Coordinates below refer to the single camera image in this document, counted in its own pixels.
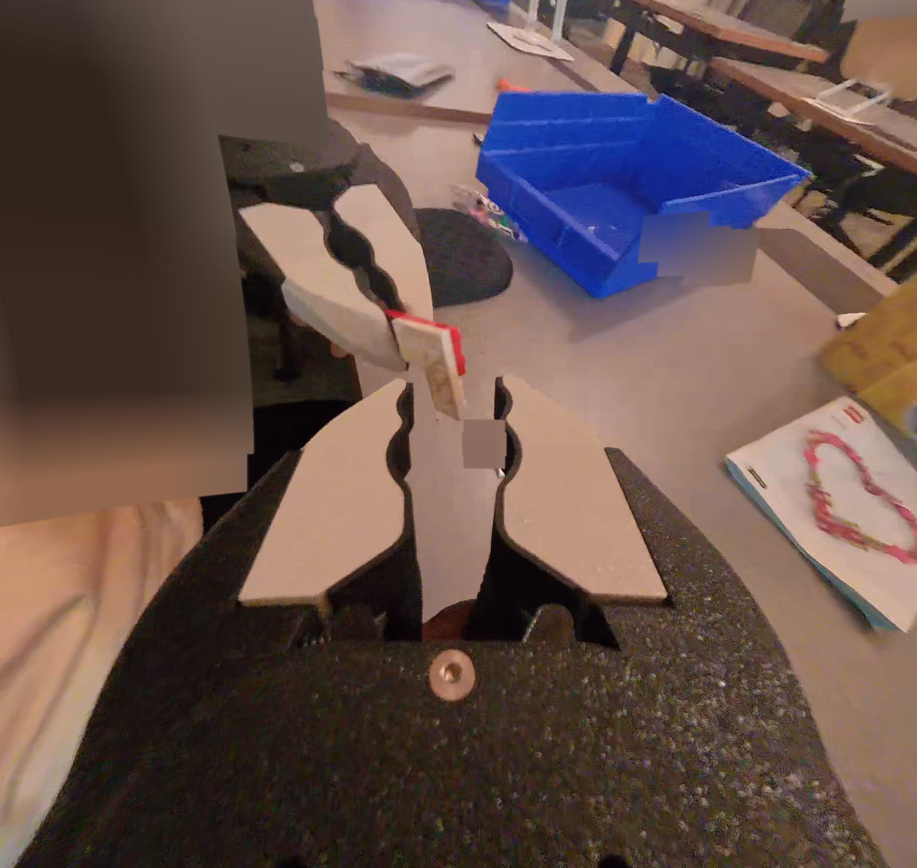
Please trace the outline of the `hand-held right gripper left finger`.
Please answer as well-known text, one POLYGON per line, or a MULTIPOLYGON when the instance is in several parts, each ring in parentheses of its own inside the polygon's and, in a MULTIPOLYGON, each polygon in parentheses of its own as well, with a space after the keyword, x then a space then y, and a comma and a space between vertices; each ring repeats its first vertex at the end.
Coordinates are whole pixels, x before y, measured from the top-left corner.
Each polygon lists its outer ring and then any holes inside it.
POLYGON ((302 449, 238 594, 245 606, 327 608, 405 535, 405 475, 389 449, 412 393, 396 378, 334 419, 302 449))

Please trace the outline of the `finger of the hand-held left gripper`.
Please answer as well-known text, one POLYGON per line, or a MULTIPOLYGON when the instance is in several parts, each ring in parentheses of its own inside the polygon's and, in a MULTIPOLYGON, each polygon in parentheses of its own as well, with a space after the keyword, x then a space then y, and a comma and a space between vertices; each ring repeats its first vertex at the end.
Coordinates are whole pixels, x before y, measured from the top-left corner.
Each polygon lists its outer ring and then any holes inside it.
POLYGON ((426 258, 415 235, 378 186, 351 186, 335 205, 338 217, 360 232, 373 251, 373 265, 392 281, 397 311, 434 319, 426 258))
POLYGON ((325 229, 312 212, 260 203, 239 215, 280 269, 282 296, 294 319, 345 354, 393 372, 407 369, 384 311, 328 250, 325 229))

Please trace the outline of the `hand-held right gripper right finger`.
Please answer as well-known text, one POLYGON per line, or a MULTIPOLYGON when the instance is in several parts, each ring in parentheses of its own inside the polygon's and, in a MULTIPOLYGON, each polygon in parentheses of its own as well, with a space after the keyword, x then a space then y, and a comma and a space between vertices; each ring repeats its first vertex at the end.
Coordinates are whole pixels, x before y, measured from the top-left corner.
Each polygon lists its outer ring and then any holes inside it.
POLYGON ((501 384, 516 448, 501 500, 509 541, 591 599, 665 602, 667 588, 598 435, 520 377, 501 384))

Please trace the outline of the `beige building plate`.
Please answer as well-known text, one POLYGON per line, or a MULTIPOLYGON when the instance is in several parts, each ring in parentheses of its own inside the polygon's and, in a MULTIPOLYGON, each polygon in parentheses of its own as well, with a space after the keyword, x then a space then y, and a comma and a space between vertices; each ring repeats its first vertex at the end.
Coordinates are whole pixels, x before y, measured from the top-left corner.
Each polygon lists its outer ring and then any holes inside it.
POLYGON ((446 332, 411 321, 390 324, 401 357, 425 374, 434 408, 457 422, 463 419, 465 396, 446 332))

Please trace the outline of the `person's left forearm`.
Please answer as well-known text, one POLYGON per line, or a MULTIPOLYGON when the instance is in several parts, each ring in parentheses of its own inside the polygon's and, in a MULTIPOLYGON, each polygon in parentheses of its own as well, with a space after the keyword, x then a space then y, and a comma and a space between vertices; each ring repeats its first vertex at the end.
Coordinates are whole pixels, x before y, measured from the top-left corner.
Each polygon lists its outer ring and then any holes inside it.
MULTIPOLYGON (((377 186, 408 231, 421 243, 421 230, 408 190, 395 171, 368 143, 357 141, 343 163, 333 157, 315 169, 308 189, 322 182, 337 182, 343 190, 351 186, 377 186)), ((297 327, 287 320, 276 267, 238 215, 241 206, 266 198, 262 182, 230 185, 235 221, 236 254, 242 271, 243 301, 253 405, 256 408, 297 402, 331 401, 351 403, 360 398, 358 373, 348 359, 333 357, 330 345, 318 333, 297 327)))

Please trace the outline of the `grey desk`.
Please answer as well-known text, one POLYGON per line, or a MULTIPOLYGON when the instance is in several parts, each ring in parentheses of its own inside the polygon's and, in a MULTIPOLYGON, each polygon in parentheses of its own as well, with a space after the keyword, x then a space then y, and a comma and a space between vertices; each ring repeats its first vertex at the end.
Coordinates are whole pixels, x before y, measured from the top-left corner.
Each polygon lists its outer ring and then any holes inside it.
MULTIPOLYGON (((407 52, 448 63, 436 107, 483 114, 501 78, 533 89, 634 90, 573 49, 572 63, 519 56, 469 0, 314 0, 326 88, 334 72, 407 52)), ((478 186, 472 127, 330 108, 404 182, 415 206, 450 207, 478 186)), ((464 340, 471 418, 493 415, 494 380, 516 375, 623 450, 742 577, 800 678, 834 770, 890 866, 915 866, 915 632, 873 632, 736 488, 724 457, 839 395, 814 361, 832 312, 768 255, 750 283, 685 289, 654 281, 595 300, 524 245, 510 288, 441 311, 464 340)), ((495 472, 462 469, 461 426, 415 381, 412 435, 424 618, 472 599, 484 573, 495 472)))

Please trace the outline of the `black round pad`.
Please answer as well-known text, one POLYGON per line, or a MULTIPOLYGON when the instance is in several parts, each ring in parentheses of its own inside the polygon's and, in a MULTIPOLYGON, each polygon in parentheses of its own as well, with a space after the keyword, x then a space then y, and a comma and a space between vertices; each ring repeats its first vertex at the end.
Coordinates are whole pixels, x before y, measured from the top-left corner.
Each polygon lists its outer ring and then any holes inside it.
POLYGON ((417 209, 416 223, 435 310, 491 300, 509 289, 512 260, 497 232, 455 209, 417 209))

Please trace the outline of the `pile of small colourful bricks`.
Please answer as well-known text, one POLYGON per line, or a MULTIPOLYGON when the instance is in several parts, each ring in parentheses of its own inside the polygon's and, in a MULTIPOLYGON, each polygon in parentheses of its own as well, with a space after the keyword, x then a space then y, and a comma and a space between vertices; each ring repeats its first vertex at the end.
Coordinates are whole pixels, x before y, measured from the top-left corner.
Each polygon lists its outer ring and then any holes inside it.
POLYGON ((528 243, 521 227, 486 194, 465 185, 451 185, 452 207, 476 220, 503 238, 517 243, 528 243))

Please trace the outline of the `instruction booklet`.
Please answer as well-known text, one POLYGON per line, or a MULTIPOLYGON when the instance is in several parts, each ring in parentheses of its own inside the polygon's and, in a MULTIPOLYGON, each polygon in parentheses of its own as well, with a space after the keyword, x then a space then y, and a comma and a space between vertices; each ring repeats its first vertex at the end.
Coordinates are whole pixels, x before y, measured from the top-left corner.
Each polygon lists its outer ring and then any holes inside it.
POLYGON ((915 630, 913 442, 844 396, 732 451, 725 468, 872 627, 915 630))

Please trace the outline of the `white stand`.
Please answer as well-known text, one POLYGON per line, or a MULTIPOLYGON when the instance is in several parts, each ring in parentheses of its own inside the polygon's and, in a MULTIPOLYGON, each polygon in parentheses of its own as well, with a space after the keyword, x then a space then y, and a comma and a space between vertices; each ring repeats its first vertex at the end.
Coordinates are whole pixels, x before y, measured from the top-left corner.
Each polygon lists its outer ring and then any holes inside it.
POLYGON ((871 126, 877 123, 879 113, 888 107, 892 90, 887 83, 875 85, 848 79, 826 86, 803 100, 846 123, 871 126))
POLYGON ((510 48, 522 54, 561 63, 573 62, 573 56, 562 47, 563 28, 568 0, 557 0, 549 34, 541 31, 540 0, 528 0, 525 19, 520 26, 488 21, 488 29, 510 48))

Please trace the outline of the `person's beige pants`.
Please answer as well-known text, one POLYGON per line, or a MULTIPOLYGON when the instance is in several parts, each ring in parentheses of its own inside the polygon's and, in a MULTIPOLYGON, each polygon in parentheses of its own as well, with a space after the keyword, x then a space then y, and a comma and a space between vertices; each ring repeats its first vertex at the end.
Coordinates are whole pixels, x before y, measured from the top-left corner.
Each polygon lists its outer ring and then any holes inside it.
POLYGON ((202 535, 196 497, 2 527, 2 866, 37 833, 128 635, 202 535))

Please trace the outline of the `cardboard box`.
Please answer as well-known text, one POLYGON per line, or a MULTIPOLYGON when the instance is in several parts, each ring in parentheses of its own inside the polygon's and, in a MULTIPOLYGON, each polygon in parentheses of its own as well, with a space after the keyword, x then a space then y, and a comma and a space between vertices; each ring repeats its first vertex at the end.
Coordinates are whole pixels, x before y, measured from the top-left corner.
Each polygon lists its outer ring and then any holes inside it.
POLYGON ((833 379, 901 432, 916 436, 916 278, 822 347, 833 379))

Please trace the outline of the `wooden table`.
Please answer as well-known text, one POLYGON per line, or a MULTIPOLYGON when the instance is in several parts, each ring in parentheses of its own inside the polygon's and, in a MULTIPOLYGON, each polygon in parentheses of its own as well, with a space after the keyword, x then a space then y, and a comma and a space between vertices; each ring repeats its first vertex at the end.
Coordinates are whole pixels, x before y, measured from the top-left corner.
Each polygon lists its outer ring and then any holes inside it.
POLYGON ((707 8, 685 9, 662 0, 610 0, 607 6, 609 20, 624 29, 609 64, 615 75, 621 75, 638 36, 688 63, 708 64, 730 54, 785 64, 824 64, 829 59, 829 53, 818 46, 797 43, 707 8))
POLYGON ((810 120, 873 159, 916 174, 916 121, 878 98, 855 94, 816 75, 717 57, 710 68, 765 100, 810 120))

